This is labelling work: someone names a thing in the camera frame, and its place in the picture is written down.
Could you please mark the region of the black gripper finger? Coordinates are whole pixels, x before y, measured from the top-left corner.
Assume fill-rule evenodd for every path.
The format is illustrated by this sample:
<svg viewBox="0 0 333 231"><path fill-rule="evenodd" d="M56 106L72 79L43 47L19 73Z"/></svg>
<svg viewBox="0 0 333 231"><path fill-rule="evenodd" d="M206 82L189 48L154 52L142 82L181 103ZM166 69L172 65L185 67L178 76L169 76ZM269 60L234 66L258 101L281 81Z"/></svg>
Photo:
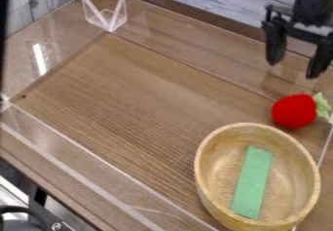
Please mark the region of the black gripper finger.
<svg viewBox="0 0 333 231"><path fill-rule="evenodd" d="M333 60L333 33L320 40L313 57L309 60L305 77L314 79L324 73Z"/></svg>
<svg viewBox="0 0 333 231"><path fill-rule="evenodd" d="M282 19L273 19L262 23L265 32L265 59L270 65L277 64L286 52L286 28Z"/></svg>

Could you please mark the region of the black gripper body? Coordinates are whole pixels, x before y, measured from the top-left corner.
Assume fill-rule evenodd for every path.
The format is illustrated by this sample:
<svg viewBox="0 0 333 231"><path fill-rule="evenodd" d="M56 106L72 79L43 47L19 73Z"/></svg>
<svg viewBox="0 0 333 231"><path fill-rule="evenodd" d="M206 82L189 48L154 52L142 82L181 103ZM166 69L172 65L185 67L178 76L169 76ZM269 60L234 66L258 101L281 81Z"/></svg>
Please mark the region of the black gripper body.
<svg viewBox="0 0 333 231"><path fill-rule="evenodd" d="M333 33L333 0L294 0L292 6L265 6L261 22L282 19L286 38L293 37L318 45L320 40Z"/></svg>

